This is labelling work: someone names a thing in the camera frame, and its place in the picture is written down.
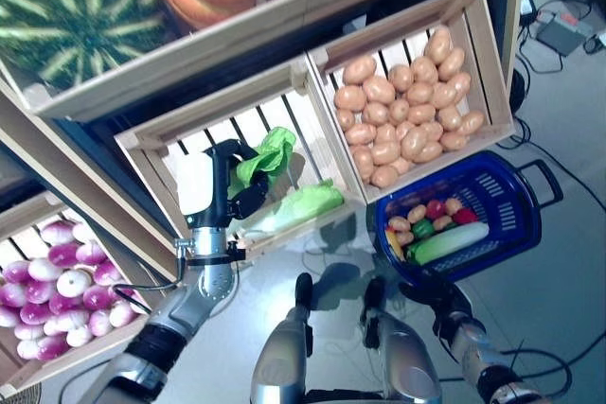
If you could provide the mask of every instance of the watermelon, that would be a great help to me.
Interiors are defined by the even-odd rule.
[[[63,90],[170,38],[162,0],[0,0],[0,55]]]

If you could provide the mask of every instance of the blue basket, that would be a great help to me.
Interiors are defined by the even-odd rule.
[[[522,170],[536,166],[551,186],[553,199],[538,203]],[[543,160],[514,167],[491,151],[481,151],[396,191],[376,203],[375,244],[404,278],[407,268],[385,237],[387,221],[405,216],[420,203],[457,198],[470,207],[490,232],[487,237],[427,264],[455,281],[536,246],[541,241],[541,210],[563,199],[560,185]]]

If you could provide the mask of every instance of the green pepper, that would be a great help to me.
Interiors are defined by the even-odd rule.
[[[429,221],[428,219],[424,219],[413,224],[412,231],[415,235],[415,238],[422,239],[431,237],[436,230],[434,229],[434,226],[432,225],[431,221]]]

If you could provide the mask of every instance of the small potato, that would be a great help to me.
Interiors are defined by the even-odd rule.
[[[391,186],[398,180],[398,171],[390,166],[377,167],[370,177],[370,182],[379,188]]]
[[[434,229],[437,231],[443,231],[446,226],[448,226],[453,219],[448,215],[444,215],[443,217],[439,217],[437,220],[434,220],[432,223],[434,225]]]
[[[339,109],[359,113],[366,105],[366,94],[357,85],[346,85],[334,94],[334,105]]]
[[[337,122],[339,122],[341,130],[346,132],[353,127],[353,124],[356,123],[356,119],[353,116],[352,111],[348,111],[347,109],[337,109]]]
[[[417,57],[410,64],[410,69],[413,70],[415,82],[427,82],[428,84],[435,84],[437,82],[437,68],[428,57]]]
[[[357,123],[345,132],[345,138],[351,146],[371,143],[377,135],[377,127],[367,123]]]
[[[410,123],[408,120],[404,120],[396,127],[396,140],[401,141],[413,128],[415,128],[415,125]]]
[[[375,170],[370,149],[359,149],[353,153],[353,162],[362,179],[368,179]]]
[[[408,216],[406,217],[406,219],[411,224],[415,224],[416,222],[419,222],[423,218],[425,218],[426,213],[427,213],[427,207],[425,205],[423,205],[422,203],[420,203],[419,205],[417,205],[415,208],[413,208],[412,210],[410,210],[408,212]]]
[[[461,72],[454,75],[446,83],[456,90],[456,97],[453,101],[453,104],[456,104],[470,91],[472,77],[469,73]]]
[[[362,121],[376,127],[387,123],[389,110],[381,103],[368,103],[362,111]]]
[[[423,55],[429,57],[434,64],[441,64],[451,51],[451,33],[445,26],[440,26],[430,37],[423,50]]]
[[[453,132],[461,126],[463,117],[458,113],[456,106],[448,106],[437,112],[437,121],[447,132]]]
[[[372,56],[360,56],[348,63],[343,71],[343,83],[360,85],[377,70],[377,61]]]
[[[362,84],[368,102],[390,104],[396,99],[396,89],[384,76],[372,75]]]
[[[482,125],[484,125],[484,115],[479,111],[469,111],[463,115],[461,126],[456,132],[468,136],[477,132]]]
[[[394,228],[396,231],[410,231],[410,222],[405,217],[391,217],[388,224],[389,227]]]
[[[439,143],[447,151],[461,150],[467,146],[469,136],[464,136],[458,132],[445,132],[439,139]]]
[[[382,142],[381,144],[375,144],[370,152],[372,153],[372,161],[376,166],[388,165],[400,156],[400,144],[396,141]]]
[[[393,126],[398,126],[408,115],[408,109],[410,105],[404,98],[398,98],[396,101],[389,105],[389,121]]]
[[[434,93],[434,87],[427,82],[415,82],[406,92],[406,100],[411,106],[428,103]]]
[[[444,203],[444,206],[446,207],[446,213],[450,216],[454,215],[461,208],[463,208],[461,201],[455,198],[448,198]]]
[[[465,51],[461,47],[454,47],[448,57],[439,65],[437,74],[439,80],[449,80],[458,73],[465,61]]]
[[[406,92],[413,85],[413,70],[408,65],[394,65],[387,74],[387,79],[398,92]]]
[[[377,127],[377,135],[375,136],[375,144],[381,144],[382,142],[393,142],[398,141],[396,138],[396,127],[390,123],[385,123],[380,127]]]
[[[414,106],[408,111],[406,119],[410,123],[420,125],[421,123],[430,122],[434,120],[436,116],[436,108],[431,104],[421,104],[420,106]]]
[[[399,157],[396,161],[389,163],[389,165],[394,167],[398,171],[399,175],[405,174],[408,172],[408,169],[410,169],[410,162],[404,160],[402,157]]]
[[[440,145],[440,143],[429,141],[413,161],[415,163],[427,163],[429,161],[435,160],[441,154],[442,146]]]
[[[427,132],[422,127],[411,129],[401,140],[401,157],[412,160],[427,144]]]
[[[415,236],[412,232],[398,232],[396,233],[396,240],[400,246],[406,246],[415,241]]]
[[[445,84],[444,82],[437,82],[434,84],[434,92],[432,93],[429,102],[436,109],[444,109],[446,106],[450,106],[455,101],[456,89],[452,85]]]

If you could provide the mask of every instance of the basket handle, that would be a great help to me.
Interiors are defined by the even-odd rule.
[[[527,169],[529,167],[533,167],[533,166],[536,166],[539,168],[539,171],[543,174],[543,176],[549,183],[549,187],[551,188],[551,192],[553,193],[553,199],[551,201],[547,201],[547,202],[543,202],[543,203],[539,204],[539,208],[541,210],[543,210],[544,208],[548,207],[549,205],[553,205],[554,203],[557,203],[557,202],[563,200],[564,193],[561,190],[560,183],[558,182],[558,179],[553,174],[553,172],[551,171],[551,169],[549,168],[549,166],[547,165],[547,163],[545,161],[534,160],[529,163],[526,163],[525,165],[518,167],[516,169],[516,173],[519,174],[522,172],[522,170]]]

